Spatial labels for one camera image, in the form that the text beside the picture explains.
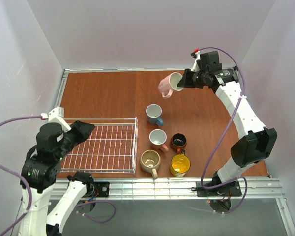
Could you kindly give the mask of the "blue floral mug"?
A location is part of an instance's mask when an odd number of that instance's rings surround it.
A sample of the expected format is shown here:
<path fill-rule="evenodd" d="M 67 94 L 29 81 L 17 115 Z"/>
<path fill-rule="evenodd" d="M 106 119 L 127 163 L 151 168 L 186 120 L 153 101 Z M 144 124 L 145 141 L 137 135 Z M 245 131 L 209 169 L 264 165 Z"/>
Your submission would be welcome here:
<path fill-rule="evenodd" d="M 164 121 L 161 118 L 162 108 L 157 104 L 150 104 L 146 108 L 146 115 L 150 124 L 163 126 Z"/>

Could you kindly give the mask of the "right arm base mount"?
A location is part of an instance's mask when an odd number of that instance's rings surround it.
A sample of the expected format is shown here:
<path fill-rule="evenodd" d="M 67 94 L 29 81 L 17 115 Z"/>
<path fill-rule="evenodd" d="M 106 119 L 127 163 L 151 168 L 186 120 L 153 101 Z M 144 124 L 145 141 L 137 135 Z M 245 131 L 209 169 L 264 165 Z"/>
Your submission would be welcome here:
<path fill-rule="evenodd" d="M 191 191 L 196 192 L 198 197 L 240 197 L 242 195 L 238 181 L 214 189 L 204 189 L 198 181 L 196 182 L 196 186 L 191 188 Z"/>

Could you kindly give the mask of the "pink faceted mug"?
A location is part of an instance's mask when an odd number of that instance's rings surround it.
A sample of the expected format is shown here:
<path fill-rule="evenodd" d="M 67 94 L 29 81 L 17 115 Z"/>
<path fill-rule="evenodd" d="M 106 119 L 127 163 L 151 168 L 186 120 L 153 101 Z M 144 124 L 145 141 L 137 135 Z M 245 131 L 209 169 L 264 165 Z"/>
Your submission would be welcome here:
<path fill-rule="evenodd" d="M 174 72 L 165 77 L 158 85 L 158 90 L 164 99 L 168 99 L 174 92 L 182 91 L 183 87 L 179 87 L 178 83 L 181 81 L 182 75 Z"/>

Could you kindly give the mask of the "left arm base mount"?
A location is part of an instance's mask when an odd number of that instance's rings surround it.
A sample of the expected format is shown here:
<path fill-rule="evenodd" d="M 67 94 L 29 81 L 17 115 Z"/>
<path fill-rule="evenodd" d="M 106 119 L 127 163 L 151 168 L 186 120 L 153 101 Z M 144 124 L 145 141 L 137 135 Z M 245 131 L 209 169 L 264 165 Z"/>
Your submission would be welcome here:
<path fill-rule="evenodd" d="M 84 197 L 86 198 L 104 198 L 109 196 L 110 183 L 109 182 L 93 182 L 87 183 L 87 191 Z"/>

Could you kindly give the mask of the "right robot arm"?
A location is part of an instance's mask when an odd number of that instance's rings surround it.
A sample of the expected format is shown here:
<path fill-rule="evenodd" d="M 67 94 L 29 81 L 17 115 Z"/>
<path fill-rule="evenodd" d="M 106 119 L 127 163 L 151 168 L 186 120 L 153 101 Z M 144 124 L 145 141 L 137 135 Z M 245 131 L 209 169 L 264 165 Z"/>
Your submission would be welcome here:
<path fill-rule="evenodd" d="M 235 187 L 242 174 L 255 164 L 265 160 L 271 154 L 277 139 L 274 128 L 267 128 L 260 121 L 244 95 L 244 80 L 240 79 L 238 66 L 224 69 L 219 60 L 219 49 L 201 53 L 196 49 L 191 53 L 194 65 L 186 69 L 179 87 L 200 88 L 207 86 L 221 100 L 231 116 L 239 140 L 231 147 L 231 157 L 226 164 L 216 171 L 212 181 L 200 181 L 197 192 L 229 192 Z"/>

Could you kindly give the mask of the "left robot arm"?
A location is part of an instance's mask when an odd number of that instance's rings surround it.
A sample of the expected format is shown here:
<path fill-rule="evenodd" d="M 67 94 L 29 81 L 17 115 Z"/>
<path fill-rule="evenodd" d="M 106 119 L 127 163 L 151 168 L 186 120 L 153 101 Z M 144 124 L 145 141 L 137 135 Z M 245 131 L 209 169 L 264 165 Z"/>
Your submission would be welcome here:
<path fill-rule="evenodd" d="M 63 227 L 78 201 L 94 190 L 94 180 L 89 173 L 76 172 L 68 176 L 67 191 L 56 208 L 49 213 L 49 200 L 61 171 L 61 161 L 73 148 L 88 139 L 93 124 L 75 121 L 64 131 L 59 123 L 47 123 L 36 135 L 36 145 L 27 153 L 21 175 L 30 186 L 28 191 L 22 185 L 22 207 L 30 204 L 21 221 L 20 236 L 60 236 Z"/>

